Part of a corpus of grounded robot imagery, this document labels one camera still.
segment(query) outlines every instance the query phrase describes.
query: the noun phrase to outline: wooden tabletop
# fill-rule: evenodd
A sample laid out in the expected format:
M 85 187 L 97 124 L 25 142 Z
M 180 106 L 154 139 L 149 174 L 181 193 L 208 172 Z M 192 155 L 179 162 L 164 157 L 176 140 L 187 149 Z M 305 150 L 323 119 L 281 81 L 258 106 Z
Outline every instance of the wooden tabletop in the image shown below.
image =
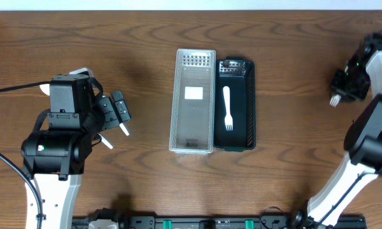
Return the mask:
M 329 81 L 362 38 L 382 32 L 376 11 L 0 12 L 0 88 L 89 67 L 131 111 L 126 137 L 94 148 L 74 215 L 114 207 L 160 216 L 291 212 L 316 194 L 343 157 L 367 103 L 329 106 Z M 179 48 L 244 56 L 256 65 L 257 146 L 207 156 L 168 150 Z M 38 87 L 0 94 L 0 152 L 22 166 L 20 146 L 50 107 Z M 0 228 L 23 228 L 23 181 L 0 161 Z M 382 228 L 382 178 L 347 207 Z

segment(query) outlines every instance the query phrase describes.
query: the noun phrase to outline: white utensil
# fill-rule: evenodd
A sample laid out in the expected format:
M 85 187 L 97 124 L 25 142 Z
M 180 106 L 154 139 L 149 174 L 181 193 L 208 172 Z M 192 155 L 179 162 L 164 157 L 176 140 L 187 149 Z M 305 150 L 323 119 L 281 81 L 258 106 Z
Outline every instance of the white utensil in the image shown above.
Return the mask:
M 234 121 L 230 115 L 230 91 L 228 86 L 223 88 L 223 99 L 225 101 L 225 110 L 227 112 L 225 116 L 225 128 L 227 131 L 231 131 L 234 128 Z

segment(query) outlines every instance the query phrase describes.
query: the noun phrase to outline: fork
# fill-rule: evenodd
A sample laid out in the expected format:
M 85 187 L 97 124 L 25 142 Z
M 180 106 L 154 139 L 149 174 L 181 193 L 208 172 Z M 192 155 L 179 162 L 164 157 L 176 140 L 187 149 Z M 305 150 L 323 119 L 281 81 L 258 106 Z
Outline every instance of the fork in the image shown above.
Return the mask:
M 225 115 L 225 128 L 227 131 L 231 131 L 234 128 L 234 121 L 230 115 L 230 91 L 228 86 L 224 86 L 223 99 L 225 101 L 225 110 L 227 114 Z

